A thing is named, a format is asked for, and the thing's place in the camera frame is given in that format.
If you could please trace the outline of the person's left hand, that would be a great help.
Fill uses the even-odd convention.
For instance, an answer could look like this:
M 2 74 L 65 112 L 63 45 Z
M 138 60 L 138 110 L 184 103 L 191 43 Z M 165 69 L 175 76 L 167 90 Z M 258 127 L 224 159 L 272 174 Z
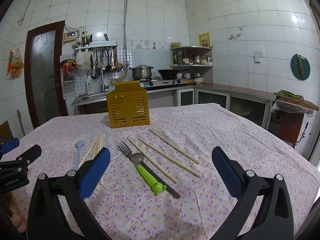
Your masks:
M 1 195 L 1 201 L 5 208 L 10 210 L 10 220 L 19 233 L 24 233 L 27 228 L 27 223 L 23 218 L 22 211 L 18 207 L 16 196 L 12 192 Z

